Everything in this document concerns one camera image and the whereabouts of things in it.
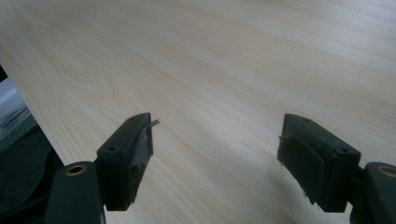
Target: light wood surface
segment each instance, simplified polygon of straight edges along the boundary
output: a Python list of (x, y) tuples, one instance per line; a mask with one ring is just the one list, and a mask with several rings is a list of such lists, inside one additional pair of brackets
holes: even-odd
[(108, 223), (348, 223), (276, 160), (286, 112), (396, 163), (392, 0), (2, 0), (0, 63), (65, 163), (161, 121)]

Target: screw hole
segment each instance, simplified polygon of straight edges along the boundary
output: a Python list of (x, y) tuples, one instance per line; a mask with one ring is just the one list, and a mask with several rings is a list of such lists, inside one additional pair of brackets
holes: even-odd
[(79, 175), (83, 173), (86, 169), (87, 167), (84, 165), (73, 166), (72, 168), (66, 171), (66, 175)]

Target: machine part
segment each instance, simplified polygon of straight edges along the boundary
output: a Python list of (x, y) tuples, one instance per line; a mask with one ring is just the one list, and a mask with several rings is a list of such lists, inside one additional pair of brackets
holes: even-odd
[(311, 119), (286, 114), (277, 158), (324, 212), (354, 208), (351, 223), (396, 223), (396, 167), (371, 162)]
[(153, 155), (150, 113), (127, 119), (97, 150), (95, 161), (107, 211), (126, 211), (134, 203)]
[(97, 150), (95, 162), (60, 169), (53, 181), (45, 223), (105, 223), (107, 211), (125, 211), (136, 198), (153, 155), (150, 113), (127, 119)]
[(53, 180), (45, 223), (105, 223), (93, 162), (80, 161), (58, 170)]

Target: clamp jaw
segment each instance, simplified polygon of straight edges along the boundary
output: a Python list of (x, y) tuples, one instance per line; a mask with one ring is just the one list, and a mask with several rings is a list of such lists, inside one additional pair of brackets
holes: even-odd
[(107, 211), (126, 211), (153, 155), (150, 113), (127, 119), (97, 150), (55, 174), (45, 217), (48, 224), (106, 223)]
[(351, 223), (396, 223), (396, 167), (360, 168), (361, 153), (311, 119), (285, 115), (277, 158), (324, 212), (351, 203)]

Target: wooden board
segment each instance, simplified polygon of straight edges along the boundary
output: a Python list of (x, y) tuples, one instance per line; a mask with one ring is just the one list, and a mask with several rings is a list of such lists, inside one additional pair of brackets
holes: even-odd
[(396, 163), (391, 0), (3, 0), (0, 64), (65, 163), (132, 115), (161, 121), (108, 223), (348, 223), (276, 160), (287, 112)]

